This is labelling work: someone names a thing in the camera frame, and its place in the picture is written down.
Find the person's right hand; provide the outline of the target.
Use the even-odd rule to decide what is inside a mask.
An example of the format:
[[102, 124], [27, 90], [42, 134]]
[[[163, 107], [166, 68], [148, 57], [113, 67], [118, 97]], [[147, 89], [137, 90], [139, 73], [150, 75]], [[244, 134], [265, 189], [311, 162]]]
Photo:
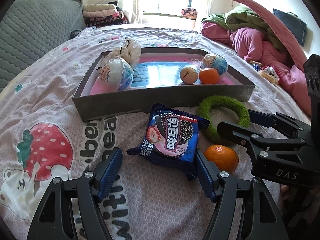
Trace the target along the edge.
[[287, 185], [280, 186], [280, 194], [281, 194], [282, 200], [288, 199], [292, 194], [294, 194], [294, 192], [295, 192], [295, 189], [293, 187], [290, 187]]

